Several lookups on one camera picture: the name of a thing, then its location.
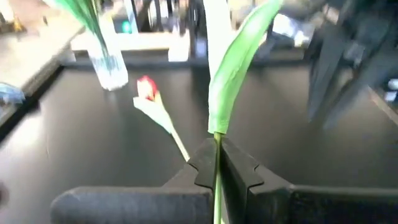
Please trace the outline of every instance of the glass vase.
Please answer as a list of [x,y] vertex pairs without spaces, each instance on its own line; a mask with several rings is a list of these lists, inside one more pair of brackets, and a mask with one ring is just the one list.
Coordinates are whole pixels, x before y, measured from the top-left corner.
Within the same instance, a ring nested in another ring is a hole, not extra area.
[[92,41],[88,43],[88,55],[102,88],[109,91],[117,90],[129,81],[126,64],[117,45],[113,21],[110,18],[101,18],[99,26],[108,51],[102,48],[98,37],[90,33]]

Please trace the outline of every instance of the blue object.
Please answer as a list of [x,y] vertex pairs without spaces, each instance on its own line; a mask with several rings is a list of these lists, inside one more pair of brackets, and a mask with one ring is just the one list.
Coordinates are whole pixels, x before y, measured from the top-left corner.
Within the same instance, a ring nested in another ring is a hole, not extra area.
[[124,21],[122,23],[122,31],[125,34],[131,34],[132,33],[132,29],[131,29],[131,25],[129,21]]
[[0,99],[5,103],[22,103],[25,100],[25,94],[14,86],[0,83]]

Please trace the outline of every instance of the tulip bud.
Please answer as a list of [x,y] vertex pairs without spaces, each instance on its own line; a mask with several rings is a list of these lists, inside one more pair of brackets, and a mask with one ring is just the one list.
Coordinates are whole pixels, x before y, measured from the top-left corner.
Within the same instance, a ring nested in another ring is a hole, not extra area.
[[155,101],[155,96],[157,94],[156,84],[147,75],[144,75],[143,77],[137,80],[137,90],[138,90],[138,97]]

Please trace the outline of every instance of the white surface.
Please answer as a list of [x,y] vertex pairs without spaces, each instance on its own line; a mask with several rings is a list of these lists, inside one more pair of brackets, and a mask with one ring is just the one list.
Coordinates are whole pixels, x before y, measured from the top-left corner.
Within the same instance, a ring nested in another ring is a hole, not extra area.
[[48,27],[41,27],[37,36],[0,38],[0,82],[18,88],[56,57],[61,48],[81,29],[71,17],[53,19]]

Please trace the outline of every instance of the black tabletop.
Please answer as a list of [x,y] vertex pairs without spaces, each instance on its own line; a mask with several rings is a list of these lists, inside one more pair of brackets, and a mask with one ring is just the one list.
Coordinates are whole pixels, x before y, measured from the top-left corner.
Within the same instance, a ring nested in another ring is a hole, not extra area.
[[[48,223],[51,201],[78,186],[160,186],[184,161],[171,136],[135,109],[136,80],[158,85],[190,154],[207,130],[205,68],[129,71],[122,90],[103,91],[92,71],[64,70],[36,110],[3,140],[0,182],[9,202],[0,223]],[[367,95],[336,126],[306,119],[306,67],[250,70],[228,137],[294,184],[398,187],[398,127]]]

